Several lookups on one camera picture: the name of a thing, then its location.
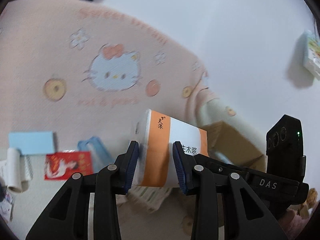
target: blue paper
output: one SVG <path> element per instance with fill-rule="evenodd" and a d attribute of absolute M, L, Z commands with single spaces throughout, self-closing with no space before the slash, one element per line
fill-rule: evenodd
<path fill-rule="evenodd" d="M 10 148 L 17 148 L 21 155 L 55 153 L 53 132 L 11 132 Z"/>

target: white paper roll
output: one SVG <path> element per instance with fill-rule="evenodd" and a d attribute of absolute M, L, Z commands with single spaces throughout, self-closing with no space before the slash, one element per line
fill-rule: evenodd
<path fill-rule="evenodd" d="M 13 192 L 21 193 L 20 151 L 9 148 L 7 151 L 7 185 Z"/>

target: black device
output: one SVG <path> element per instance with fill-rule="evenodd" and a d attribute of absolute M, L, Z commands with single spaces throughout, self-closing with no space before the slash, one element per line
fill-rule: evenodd
<path fill-rule="evenodd" d="M 308 184 L 302 182 L 303 169 L 294 169 L 305 161 L 305 157 L 301 158 L 299 124 L 299 120 L 285 115 L 267 133 L 268 141 L 275 132 L 281 133 L 282 127 L 286 127 L 281 144 L 278 141 L 273 148 L 267 145 L 267 154 L 271 157 L 268 171 L 272 174 L 225 164 L 201 154 L 187 155 L 180 142 L 173 144 L 180 188 L 186 195 L 197 196 L 191 239 L 218 239 L 217 193 L 223 196 L 226 240 L 287 239 L 277 219 L 291 204 L 303 203 L 309 189 Z M 301 132 L 298 141 L 293 130 L 296 134 Z M 73 174 L 41 213 L 26 240 L 86 240 L 91 192 L 95 192 L 94 239 L 121 239 L 115 194 L 125 195 L 131 187 L 138 155 L 138 143 L 132 141 L 127 153 L 119 155 L 115 164 L 92 175 Z M 288 173 L 277 171 L 283 166 L 273 162 L 279 161 L 292 165 Z"/>

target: hello kitty print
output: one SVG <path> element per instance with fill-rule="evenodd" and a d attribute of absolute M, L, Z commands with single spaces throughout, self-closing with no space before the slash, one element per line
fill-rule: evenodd
<path fill-rule="evenodd" d="M 85 71 L 90 84 L 101 91 L 123 91 L 133 87 L 140 78 L 139 53 L 124 52 L 124 46 L 104 45 Z"/>

